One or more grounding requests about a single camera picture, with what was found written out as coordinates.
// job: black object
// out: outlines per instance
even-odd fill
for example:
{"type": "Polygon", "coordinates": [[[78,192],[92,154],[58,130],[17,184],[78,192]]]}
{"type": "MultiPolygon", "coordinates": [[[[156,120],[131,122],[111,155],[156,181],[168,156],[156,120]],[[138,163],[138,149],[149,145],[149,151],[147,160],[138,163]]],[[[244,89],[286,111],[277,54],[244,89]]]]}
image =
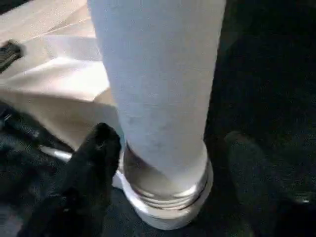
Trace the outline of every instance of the black object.
{"type": "Polygon", "coordinates": [[[4,236],[100,236],[119,162],[115,131],[97,125],[74,152],[30,115],[5,103],[0,112],[0,226],[24,223],[4,236]],[[65,164],[40,145],[74,153],[65,164]]]}
{"type": "Polygon", "coordinates": [[[119,164],[115,131],[97,125],[52,181],[19,237],[98,237],[119,164]]]}
{"type": "Polygon", "coordinates": [[[0,14],[6,13],[28,1],[31,0],[1,0],[0,2],[0,14]]]}
{"type": "Polygon", "coordinates": [[[13,41],[6,42],[0,48],[0,73],[4,72],[14,61],[23,56],[22,47],[13,41]]]}

